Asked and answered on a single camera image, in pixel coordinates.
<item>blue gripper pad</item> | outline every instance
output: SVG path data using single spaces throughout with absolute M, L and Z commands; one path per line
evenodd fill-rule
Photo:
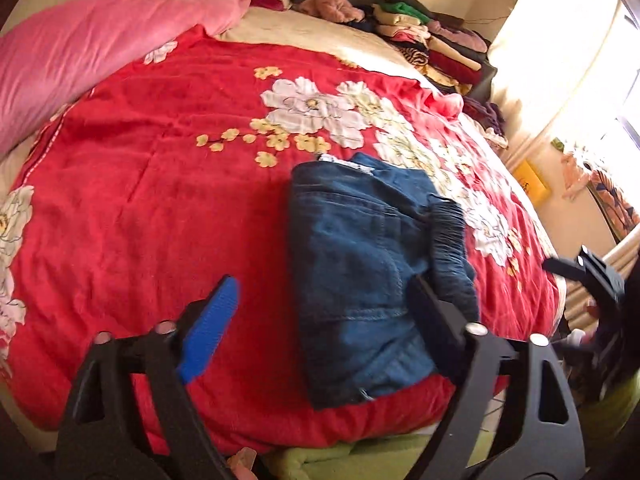
M 202 375 L 238 307 L 238 280 L 226 276 L 182 342 L 178 374 L 184 384 Z

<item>pink fluffy cloth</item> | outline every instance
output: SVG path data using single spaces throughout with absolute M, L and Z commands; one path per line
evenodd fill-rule
M 235 27 L 251 0 L 70 0 L 0 38 L 0 156 L 62 105 L 202 24 Z
M 356 9 L 348 0 L 305 0 L 296 9 L 315 18 L 333 23 L 347 23 L 364 19 L 364 11 Z

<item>patterned cloth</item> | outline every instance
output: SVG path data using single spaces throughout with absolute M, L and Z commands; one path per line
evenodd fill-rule
M 622 190 L 606 171 L 592 171 L 588 187 L 602 209 L 616 243 L 619 244 L 640 224 L 638 212 L 626 200 Z
M 522 340 L 554 330 L 559 289 L 540 266 L 536 221 L 462 129 L 459 96 L 199 26 L 175 41 L 164 60 L 124 66 L 45 124 L 4 209 L 0 365 L 39 426 L 57 425 L 95 333 L 146 333 L 224 274 L 239 281 L 238 310 L 190 384 L 221 452 L 329 447 L 439 420 L 452 386 L 438 375 L 356 406 L 316 412 L 308 400 L 287 203 L 291 171 L 316 153 L 426 172 L 464 213 L 481 322 Z

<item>purple clothing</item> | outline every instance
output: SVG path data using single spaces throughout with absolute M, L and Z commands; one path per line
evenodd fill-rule
M 486 103 L 483 105 L 467 96 L 463 96 L 462 99 L 465 102 L 462 108 L 465 114 L 473 120 L 478 121 L 485 130 L 487 128 L 493 128 L 496 134 L 504 137 L 504 117 L 497 104 Z
M 443 27 L 440 22 L 432 20 L 427 23 L 427 28 L 431 34 L 439 34 L 454 43 L 466 46 L 476 52 L 486 52 L 487 46 L 484 40 L 472 30 L 449 30 Z

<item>pile of folded clothes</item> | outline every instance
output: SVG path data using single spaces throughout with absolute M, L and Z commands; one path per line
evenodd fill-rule
M 373 8 L 376 32 L 440 91 L 466 95 L 485 78 L 488 42 L 464 28 L 461 18 L 431 12 L 417 0 L 386 0 Z

